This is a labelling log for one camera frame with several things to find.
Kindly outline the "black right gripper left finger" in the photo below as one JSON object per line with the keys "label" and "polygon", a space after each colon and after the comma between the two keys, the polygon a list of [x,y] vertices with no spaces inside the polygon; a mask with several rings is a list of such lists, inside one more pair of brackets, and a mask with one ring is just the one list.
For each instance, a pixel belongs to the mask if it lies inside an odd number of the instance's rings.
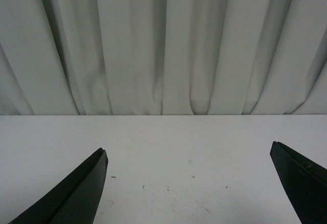
{"label": "black right gripper left finger", "polygon": [[10,223],[93,223],[106,172],[107,154],[99,148]]}

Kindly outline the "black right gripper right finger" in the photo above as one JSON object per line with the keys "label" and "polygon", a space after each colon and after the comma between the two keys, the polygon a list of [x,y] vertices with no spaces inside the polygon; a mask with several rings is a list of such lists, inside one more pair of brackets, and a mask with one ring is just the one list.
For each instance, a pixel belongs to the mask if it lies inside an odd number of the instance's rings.
{"label": "black right gripper right finger", "polygon": [[326,169],[274,141],[270,156],[301,223],[326,223]]}

